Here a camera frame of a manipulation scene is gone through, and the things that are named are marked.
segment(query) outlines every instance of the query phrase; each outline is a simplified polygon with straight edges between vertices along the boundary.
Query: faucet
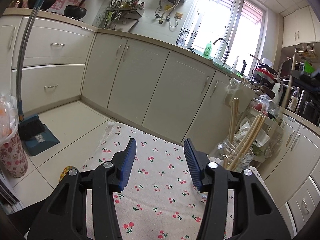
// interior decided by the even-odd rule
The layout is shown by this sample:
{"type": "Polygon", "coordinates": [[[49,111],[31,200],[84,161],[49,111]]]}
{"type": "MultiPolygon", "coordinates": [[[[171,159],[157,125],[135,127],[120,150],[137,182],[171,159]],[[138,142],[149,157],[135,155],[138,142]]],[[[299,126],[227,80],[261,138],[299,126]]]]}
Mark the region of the faucet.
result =
{"type": "Polygon", "coordinates": [[[225,63],[226,63],[226,61],[227,61],[227,58],[228,58],[228,56],[229,56],[229,51],[230,51],[229,43],[228,43],[225,39],[223,39],[223,38],[219,38],[219,39],[217,39],[217,40],[213,43],[213,45],[215,45],[215,44],[217,43],[217,41],[218,41],[218,40],[222,40],[222,41],[224,41],[224,42],[227,44],[227,48],[228,48],[228,50],[227,50],[227,55],[226,55],[226,57],[225,57],[225,59],[224,59],[224,61],[223,61],[223,64],[222,64],[222,66],[224,66],[224,65],[225,65],[225,63]]]}

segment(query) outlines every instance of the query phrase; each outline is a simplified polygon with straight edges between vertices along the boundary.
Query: drawer handle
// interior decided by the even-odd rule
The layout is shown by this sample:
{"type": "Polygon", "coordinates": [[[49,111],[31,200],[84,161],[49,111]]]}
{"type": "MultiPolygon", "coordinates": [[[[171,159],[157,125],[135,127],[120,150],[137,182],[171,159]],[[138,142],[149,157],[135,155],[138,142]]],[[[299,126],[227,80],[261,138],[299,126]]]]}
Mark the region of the drawer handle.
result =
{"type": "Polygon", "coordinates": [[[304,199],[302,199],[302,203],[303,203],[303,205],[304,205],[304,208],[305,208],[306,211],[307,211],[307,214],[309,214],[309,213],[310,213],[310,210],[308,210],[308,205],[307,205],[307,203],[306,203],[306,201],[305,201],[304,199]]]}
{"type": "Polygon", "coordinates": [[[130,46],[127,47],[127,49],[125,50],[124,52],[124,55],[123,55],[123,62],[125,61],[125,54],[127,53],[128,49],[130,48],[130,46]]]}
{"type": "Polygon", "coordinates": [[[55,42],[51,42],[50,45],[65,46],[64,43],[55,43],[55,42]]]}
{"type": "Polygon", "coordinates": [[[54,86],[44,87],[44,88],[55,88],[55,87],[57,87],[57,86],[58,86],[58,84],[56,84],[56,85],[54,85],[54,86]]]}
{"type": "Polygon", "coordinates": [[[293,148],[294,148],[294,146],[295,146],[295,144],[296,144],[297,140],[299,139],[300,135],[301,135],[301,133],[299,133],[299,134],[298,134],[298,136],[294,139],[294,141],[293,141],[293,144],[292,144],[292,147],[291,147],[291,150],[290,150],[290,151],[292,151],[292,150],[293,150],[293,148]]]}
{"type": "Polygon", "coordinates": [[[286,147],[288,146],[289,142],[291,141],[292,136],[294,135],[294,133],[296,132],[296,130],[293,130],[292,133],[290,134],[288,140],[287,140],[287,144],[285,145],[286,147]]]}
{"type": "Polygon", "coordinates": [[[119,53],[119,50],[120,50],[120,48],[122,47],[122,44],[120,44],[120,46],[119,46],[119,49],[117,50],[117,53],[116,53],[116,60],[118,60],[118,53],[119,53]]]}
{"type": "Polygon", "coordinates": [[[217,86],[218,86],[218,83],[219,83],[219,79],[217,79],[216,85],[215,85],[214,88],[213,88],[213,91],[212,91],[212,93],[211,93],[211,95],[210,95],[210,98],[213,96],[213,93],[216,91],[217,86]]]}
{"type": "Polygon", "coordinates": [[[210,76],[207,76],[207,80],[206,80],[206,82],[204,83],[204,86],[203,86],[203,89],[202,89],[202,91],[201,91],[201,94],[203,93],[204,88],[207,86],[207,83],[208,83],[209,77],[210,77],[210,76]]]}
{"type": "Polygon", "coordinates": [[[11,36],[11,40],[10,40],[10,44],[9,44],[9,49],[11,49],[12,41],[13,41],[14,35],[15,35],[15,33],[16,33],[16,29],[17,29],[17,27],[15,26],[15,27],[13,28],[13,31],[12,31],[12,36],[11,36]]]}

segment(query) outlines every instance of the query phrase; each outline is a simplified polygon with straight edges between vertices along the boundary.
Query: window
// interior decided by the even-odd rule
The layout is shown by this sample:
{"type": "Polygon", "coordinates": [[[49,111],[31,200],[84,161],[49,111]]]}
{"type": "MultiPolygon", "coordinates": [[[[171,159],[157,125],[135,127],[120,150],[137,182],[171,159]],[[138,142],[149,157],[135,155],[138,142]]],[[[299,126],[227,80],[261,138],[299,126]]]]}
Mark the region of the window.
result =
{"type": "MultiPolygon", "coordinates": [[[[247,0],[198,0],[186,26],[190,33],[198,34],[194,41],[187,39],[186,46],[203,53],[207,43],[224,38],[230,46],[226,64],[232,67],[239,56],[236,70],[242,70],[245,60],[244,74],[248,76],[255,63],[249,54],[258,53],[263,20],[264,12],[247,0]]],[[[227,46],[223,41],[212,46],[211,57],[223,61],[226,55],[227,46]]]]}

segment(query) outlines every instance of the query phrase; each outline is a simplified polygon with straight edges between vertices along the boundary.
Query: green bottle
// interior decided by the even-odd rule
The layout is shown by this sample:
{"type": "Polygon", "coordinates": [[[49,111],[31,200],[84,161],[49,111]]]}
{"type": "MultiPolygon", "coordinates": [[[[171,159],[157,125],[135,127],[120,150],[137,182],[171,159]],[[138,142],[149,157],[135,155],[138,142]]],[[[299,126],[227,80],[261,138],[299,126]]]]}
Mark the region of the green bottle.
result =
{"type": "Polygon", "coordinates": [[[207,46],[205,47],[205,49],[204,49],[202,57],[209,58],[210,57],[210,53],[211,53],[211,49],[212,49],[212,44],[211,44],[211,42],[209,42],[207,44],[207,46]]]}

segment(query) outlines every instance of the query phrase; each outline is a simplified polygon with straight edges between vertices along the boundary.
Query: floral trash bin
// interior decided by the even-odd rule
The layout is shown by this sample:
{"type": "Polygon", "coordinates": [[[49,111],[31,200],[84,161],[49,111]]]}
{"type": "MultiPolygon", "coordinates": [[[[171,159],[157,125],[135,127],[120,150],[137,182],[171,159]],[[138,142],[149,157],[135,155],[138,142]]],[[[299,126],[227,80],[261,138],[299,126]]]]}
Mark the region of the floral trash bin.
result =
{"type": "Polygon", "coordinates": [[[1,146],[0,160],[12,177],[21,178],[26,174],[28,160],[17,132],[8,143],[1,146]]]}

